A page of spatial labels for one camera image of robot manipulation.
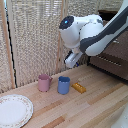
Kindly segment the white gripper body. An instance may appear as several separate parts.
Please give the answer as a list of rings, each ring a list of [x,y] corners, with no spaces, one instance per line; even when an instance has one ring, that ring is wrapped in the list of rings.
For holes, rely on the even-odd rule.
[[[82,52],[73,53],[72,51],[70,51],[68,55],[65,57],[64,63],[68,68],[73,68],[81,56]]]

